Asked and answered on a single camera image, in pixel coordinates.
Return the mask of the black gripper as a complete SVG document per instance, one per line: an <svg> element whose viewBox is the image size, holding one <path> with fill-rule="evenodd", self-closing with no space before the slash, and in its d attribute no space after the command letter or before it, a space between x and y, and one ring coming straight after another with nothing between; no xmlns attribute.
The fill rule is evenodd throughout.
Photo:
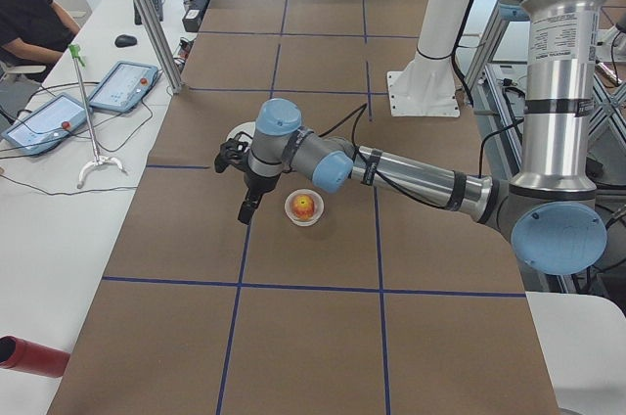
<svg viewBox="0 0 626 415"><path fill-rule="evenodd" d="M258 209L264 194L272 192L278 183L279 176L266 177L253 171L245 173L245 184L247 192L245 200L242 202L238 220L242 224L250 224L254 213Z"/></svg>

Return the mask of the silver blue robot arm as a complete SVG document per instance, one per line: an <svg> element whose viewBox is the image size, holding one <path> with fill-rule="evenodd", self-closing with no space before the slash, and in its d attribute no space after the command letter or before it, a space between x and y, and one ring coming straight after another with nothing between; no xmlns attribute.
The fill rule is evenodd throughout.
<svg viewBox="0 0 626 415"><path fill-rule="evenodd" d="M298 172L333 193L347 179L388 187L423 205L460 211L500 232L515 256L551 275L580 272L604 253L607 232L585 172L598 12L606 0L504 0L530 20L522 161L503 182L409 160L306 127L297 105L265 102L252 133L231 131L215 160L245 176L239 219L249 223L280 176Z"/></svg>

